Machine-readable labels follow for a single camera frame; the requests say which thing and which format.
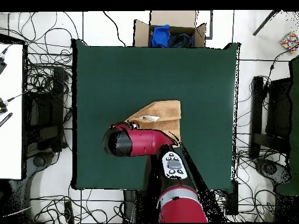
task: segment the folded cloth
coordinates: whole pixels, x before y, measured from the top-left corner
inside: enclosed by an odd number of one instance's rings
[[[162,27],[155,27],[152,34],[152,46],[153,47],[167,47],[169,40],[169,25]]]
[[[160,130],[167,136],[176,139],[174,134],[180,140],[180,119],[180,101],[165,100],[147,105],[126,119],[125,122],[136,123],[141,129]]]

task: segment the wire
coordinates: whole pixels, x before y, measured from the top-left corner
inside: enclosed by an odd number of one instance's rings
[[[68,145],[68,148],[69,148],[70,151],[72,152],[72,149],[69,147],[69,144],[68,144],[68,142],[67,142],[67,138],[65,137],[65,131],[63,132],[63,135],[64,135],[65,143]]]
[[[21,212],[23,212],[23,211],[27,211],[28,209],[30,209],[32,206],[30,206],[30,207],[28,207],[28,208],[26,208],[26,209],[22,209],[21,211],[17,211],[17,212],[15,212],[15,213],[11,213],[11,214],[9,214],[9,215],[5,215],[5,216],[3,216],[3,217],[7,217],[7,216],[12,216],[12,215],[16,215],[16,214],[19,214],[19,213],[21,213]]]
[[[88,217],[91,216],[92,219],[96,222],[96,223],[105,223],[107,222],[107,214],[105,211],[103,211],[102,209],[96,209],[94,211],[89,211],[88,209],[86,209],[84,206],[77,204],[74,200],[72,200],[69,196],[64,196],[64,195],[59,195],[59,196],[53,196],[53,197],[62,197],[61,199],[57,200],[57,199],[52,199],[35,217],[34,217],[34,222],[37,222],[37,220],[39,219],[40,215],[42,214],[48,214],[51,218],[50,221],[52,221],[52,224],[55,224],[56,221],[58,221],[59,224],[62,224],[62,222],[60,221],[60,217],[61,216],[65,216],[65,213],[61,213],[58,208],[57,208],[57,203],[61,203],[62,201],[65,200],[69,200],[71,201],[73,204],[75,204],[76,206],[80,207],[80,210],[84,210],[84,213],[81,213],[80,216],[82,216],[83,214],[88,214]],[[55,209],[49,209],[49,207],[51,206],[55,206]],[[96,218],[93,216],[93,212],[101,212],[105,215],[106,220],[104,222],[99,222],[96,220]],[[50,212],[54,212],[56,213],[56,219],[53,218],[53,216],[51,215]],[[79,218],[78,215],[74,216],[77,220],[79,220],[79,224],[82,222],[82,220],[84,220],[85,218]]]
[[[273,192],[271,192],[271,191],[269,191],[269,190],[267,190],[267,189],[259,190],[259,191],[255,194],[254,201],[253,201],[253,203],[254,203],[256,209],[257,209],[256,197],[257,197],[258,194],[261,193],[262,191],[267,191],[267,192],[271,193],[272,195],[274,195],[274,197],[276,198],[276,195],[275,195]],[[260,215],[260,213],[259,213],[258,210],[257,210],[257,213],[258,213],[259,217],[261,218],[261,220],[262,220],[263,222],[266,222],[266,221],[261,217],[261,215]]]
[[[126,44],[119,38],[119,28],[117,27],[117,24],[114,22],[114,20],[111,19],[111,17],[109,15],[107,15],[105,13],[105,11],[103,11],[104,15],[107,16],[112,22],[113,24],[115,25],[116,27],[116,31],[117,31],[117,38],[119,39],[120,42],[122,42],[124,44],[124,46],[126,47]]]

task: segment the green mat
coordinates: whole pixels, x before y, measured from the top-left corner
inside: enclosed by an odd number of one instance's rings
[[[238,47],[88,47],[73,41],[77,160],[74,156],[72,184],[143,189],[147,157],[107,155],[104,133],[151,102],[180,100],[180,135],[200,174],[210,189],[231,191]]]
[[[290,165],[292,178],[290,182],[279,184],[276,191],[281,195],[299,195],[299,56],[289,62],[290,76],[293,81],[290,90],[291,99],[291,130],[290,130]]]

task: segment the cardboard box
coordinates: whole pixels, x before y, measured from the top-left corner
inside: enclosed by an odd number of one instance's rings
[[[194,46],[205,47],[206,24],[195,27],[195,10],[152,10],[149,17],[149,25],[139,20],[134,21],[134,47],[148,47],[149,37],[157,26],[168,24],[170,33],[186,33],[192,35],[194,32]]]

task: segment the blue cloth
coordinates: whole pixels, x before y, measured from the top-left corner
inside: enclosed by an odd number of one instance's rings
[[[152,46],[153,47],[168,47],[169,40],[169,25],[162,27],[155,27],[152,34]]]

